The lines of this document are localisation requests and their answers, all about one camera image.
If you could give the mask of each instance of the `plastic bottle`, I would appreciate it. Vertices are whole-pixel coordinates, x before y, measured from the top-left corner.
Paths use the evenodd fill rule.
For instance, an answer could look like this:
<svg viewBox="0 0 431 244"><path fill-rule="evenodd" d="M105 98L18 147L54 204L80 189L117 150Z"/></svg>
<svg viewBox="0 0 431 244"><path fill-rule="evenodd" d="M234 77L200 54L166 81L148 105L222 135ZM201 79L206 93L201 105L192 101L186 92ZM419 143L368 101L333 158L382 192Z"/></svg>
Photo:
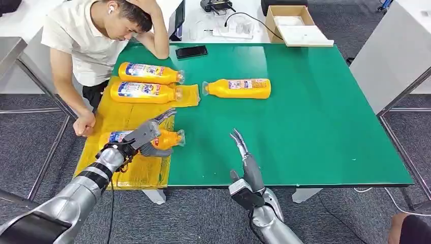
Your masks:
<svg viewBox="0 0 431 244"><path fill-rule="evenodd" d="M203 82L202 94L219 98L266 99L271 94L271 82L268 79L220 79L212 83Z"/></svg>
<svg viewBox="0 0 431 244"><path fill-rule="evenodd" d="M184 130L167 131L160 130L160 136L151 141L151 144L160 150L168 150L173 146L185 146L186 135Z"/></svg>
<svg viewBox="0 0 431 244"><path fill-rule="evenodd" d="M100 136L99 148L102 149L108 142L122 141L122 139L132 131L114 131L103 133ZM173 146L185 146L186 144L186 134L184 130L167 131L160 129L160 136L151 141L151 144L156 149L167 150Z"/></svg>
<svg viewBox="0 0 431 244"><path fill-rule="evenodd" d="M176 71L169 67L144 65L125 62L118 68L118 76L123 81L146 82L168 85L184 83L184 71Z"/></svg>
<svg viewBox="0 0 431 244"><path fill-rule="evenodd" d="M114 81L111 97L122 103L167 103L180 101L182 89L160 84Z"/></svg>

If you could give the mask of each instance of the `smartphone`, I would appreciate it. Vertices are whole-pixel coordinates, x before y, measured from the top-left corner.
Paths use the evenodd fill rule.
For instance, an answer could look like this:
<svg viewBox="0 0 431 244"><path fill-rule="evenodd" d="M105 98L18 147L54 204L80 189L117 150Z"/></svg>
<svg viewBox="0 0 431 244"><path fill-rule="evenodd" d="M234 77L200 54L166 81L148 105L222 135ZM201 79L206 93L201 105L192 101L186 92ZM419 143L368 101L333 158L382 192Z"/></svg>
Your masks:
<svg viewBox="0 0 431 244"><path fill-rule="evenodd" d="M201 55L207 55L208 51L205 46L197 46L197 47L184 47L176 49L176 57L177 59L182 59L186 57L196 57Z"/></svg>

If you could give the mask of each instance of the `man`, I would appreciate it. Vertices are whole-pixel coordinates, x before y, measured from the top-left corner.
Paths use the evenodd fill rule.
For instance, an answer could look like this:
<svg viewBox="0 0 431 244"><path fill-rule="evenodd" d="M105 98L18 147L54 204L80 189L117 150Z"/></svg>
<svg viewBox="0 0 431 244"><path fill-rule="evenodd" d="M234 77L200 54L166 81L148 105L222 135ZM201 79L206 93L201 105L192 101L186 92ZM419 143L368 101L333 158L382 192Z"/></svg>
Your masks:
<svg viewBox="0 0 431 244"><path fill-rule="evenodd" d="M152 26L154 34L149 32ZM42 44L51 48L58 94L78 114L73 124L76 135L90 135L96 119L74 88L72 72L95 110L116 59L132 36L155 57L169 56L168 34L155 0L72 0L46 17Z"/></svg>

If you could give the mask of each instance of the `fist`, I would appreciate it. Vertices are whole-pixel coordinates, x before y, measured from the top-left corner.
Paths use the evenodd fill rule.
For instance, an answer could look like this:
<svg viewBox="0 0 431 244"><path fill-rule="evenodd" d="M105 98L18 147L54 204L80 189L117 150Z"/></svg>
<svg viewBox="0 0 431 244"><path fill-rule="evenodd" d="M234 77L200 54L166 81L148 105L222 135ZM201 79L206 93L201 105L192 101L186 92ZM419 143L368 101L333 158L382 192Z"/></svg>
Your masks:
<svg viewBox="0 0 431 244"><path fill-rule="evenodd" d="M93 132L93 127L96 123L96 118L92 112L88 112L73 123L73 129L77 136L89 136Z"/></svg>

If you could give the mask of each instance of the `floor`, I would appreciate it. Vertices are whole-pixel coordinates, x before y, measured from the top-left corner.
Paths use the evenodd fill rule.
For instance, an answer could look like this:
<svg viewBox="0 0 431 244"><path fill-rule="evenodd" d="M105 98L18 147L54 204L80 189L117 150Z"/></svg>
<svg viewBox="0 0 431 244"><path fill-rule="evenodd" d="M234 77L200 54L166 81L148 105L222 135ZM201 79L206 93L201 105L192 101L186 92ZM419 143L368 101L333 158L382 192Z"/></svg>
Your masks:
<svg viewBox="0 0 431 244"><path fill-rule="evenodd" d="M355 56L381 19L377 0L309 0L315 23L335 40L344 57ZM1 109L49 105L39 95L0 95ZM409 96L400 106L431 107L430 96ZM61 126L61 113L0 116L0 186L26 196ZM431 182L431 114L389 114L387 118L412 160ZM84 145L69 124L40 192L43 202L67 184ZM390 189L407 207L398 189ZM324 189L308 201L291 201L293 189L275 189L288 226L308 244L387 243L390 218L397 213L383 189L358 194L352 189ZM414 203L425 199L417 186L407 188ZM259 243L247 224L247 213L227 190L168 190L163 205L150 202L141 191L115 191L111 243ZM89 216L76 243L106 243L111 191L105 193ZM324 206L348 227L329 214ZM25 209L0 200L0 223Z"/></svg>

